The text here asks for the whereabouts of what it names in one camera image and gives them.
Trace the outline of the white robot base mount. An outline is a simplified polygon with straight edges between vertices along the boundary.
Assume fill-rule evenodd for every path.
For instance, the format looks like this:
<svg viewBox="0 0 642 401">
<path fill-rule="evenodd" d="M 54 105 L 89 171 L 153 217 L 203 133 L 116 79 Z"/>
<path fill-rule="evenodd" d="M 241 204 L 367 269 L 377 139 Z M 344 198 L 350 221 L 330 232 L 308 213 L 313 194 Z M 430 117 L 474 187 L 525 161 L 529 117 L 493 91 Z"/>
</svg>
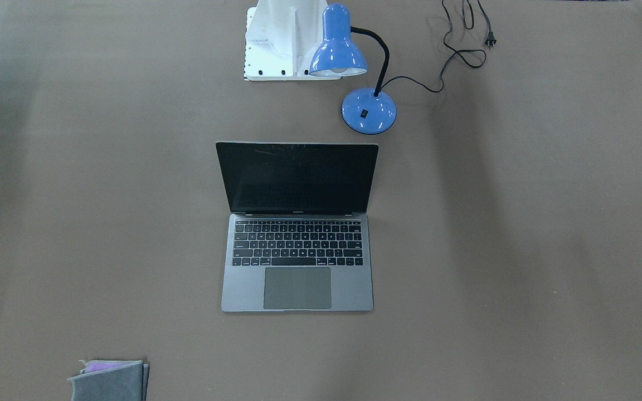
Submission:
<svg viewBox="0 0 642 401">
<path fill-rule="evenodd" d="M 247 10 L 247 81 L 328 81 L 309 68 L 323 40 L 326 1 L 259 1 Z"/>
</svg>

